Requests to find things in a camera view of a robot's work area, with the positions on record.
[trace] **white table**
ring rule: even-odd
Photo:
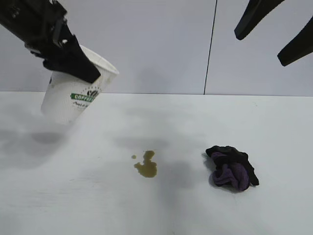
[[[313,234],[313,98],[101,94],[66,127],[43,96],[0,93],[1,235]],[[209,182],[213,145],[247,152],[260,186]]]

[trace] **brown liquid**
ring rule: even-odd
[[[146,178],[153,178],[157,175],[157,164],[151,161],[154,155],[154,151],[146,151],[143,155],[143,165],[141,163],[134,165],[140,175]]]

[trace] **paper cup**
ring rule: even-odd
[[[84,46],[81,48],[101,76],[90,84],[67,73],[57,71],[52,73],[41,111],[49,119],[60,124],[69,124],[77,119],[119,74],[103,57]]]

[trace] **cup rim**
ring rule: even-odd
[[[105,58],[103,58],[102,56],[100,56],[99,54],[97,54],[96,52],[88,49],[87,47],[80,45],[81,49],[83,50],[84,54],[90,59],[90,61],[92,63],[94,63],[95,65],[101,67],[104,70],[107,70],[109,72],[112,72],[116,75],[119,75],[119,71],[109,62],[107,61]],[[93,55],[98,57],[98,59],[95,61],[92,58],[90,58],[91,56],[89,55]]]

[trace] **crumpled towel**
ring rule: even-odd
[[[237,190],[244,191],[250,184],[259,185],[247,153],[230,146],[214,146],[205,152],[216,165],[212,178],[217,186],[232,185]]]

